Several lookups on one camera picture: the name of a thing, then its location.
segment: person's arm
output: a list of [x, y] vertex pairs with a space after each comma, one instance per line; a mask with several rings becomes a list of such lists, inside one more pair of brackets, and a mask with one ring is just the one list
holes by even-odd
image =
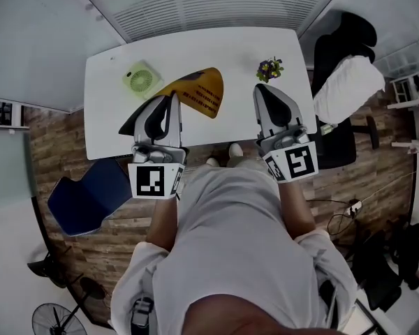
[[314, 216], [298, 181], [279, 184], [279, 197], [282, 218], [292, 239], [316, 229]]
[[140, 242], [135, 246], [131, 261], [118, 280], [110, 302], [112, 327], [118, 335], [131, 335], [133, 307], [138, 299], [153, 299], [152, 290], [145, 288], [146, 274], [152, 277], [157, 264], [168, 257], [169, 252], [155, 244]]
[[318, 291], [324, 282], [329, 281], [335, 289], [337, 302], [338, 330], [341, 331], [348, 322], [357, 299], [358, 286], [348, 263], [331, 242], [329, 234], [322, 229], [314, 230], [295, 239], [314, 259]]
[[158, 200], [155, 204], [152, 222], [147, 231], [146, 242], [171, 251], [177, 236], [177, 201]]

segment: yellow object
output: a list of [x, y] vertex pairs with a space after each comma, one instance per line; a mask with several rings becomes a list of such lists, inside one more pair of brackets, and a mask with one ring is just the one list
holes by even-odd
[[168, 84], [155, 96], [170, 96], [174, 91], [181, 103], [215, 118], [223, 98], [222, 75], [217, 68], [206, 68]]

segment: shoe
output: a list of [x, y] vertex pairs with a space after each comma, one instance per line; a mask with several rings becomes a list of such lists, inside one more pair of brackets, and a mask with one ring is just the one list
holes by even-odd
[[230, 149], [228, 150], [228, 155], [230, 156], [230, 158], [233, 158], [235, 156], [244, 156], [244, 152], [242, 151], [242, 148], [240, 147], [240, 145], [234, 142], [230, 145]]
[[211, 165], [213, 168], [219, 168], [221, 166], [215, 158], [209, 158], [206, 164]]

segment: white pillow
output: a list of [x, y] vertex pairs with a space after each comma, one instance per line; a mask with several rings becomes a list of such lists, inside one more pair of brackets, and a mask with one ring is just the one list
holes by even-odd
[[339, 124], [384, 88], [383, 75], [368, 57], [346, 57], [316, 94], [315, 114], [324, 123]]

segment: small fan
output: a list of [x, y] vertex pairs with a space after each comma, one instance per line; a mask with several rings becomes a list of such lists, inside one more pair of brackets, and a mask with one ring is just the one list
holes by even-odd
[[162, 81], [152, 67], [139, 61], [125, 74], [123, 82], [136, 96], [149, 99], [160, 89]]

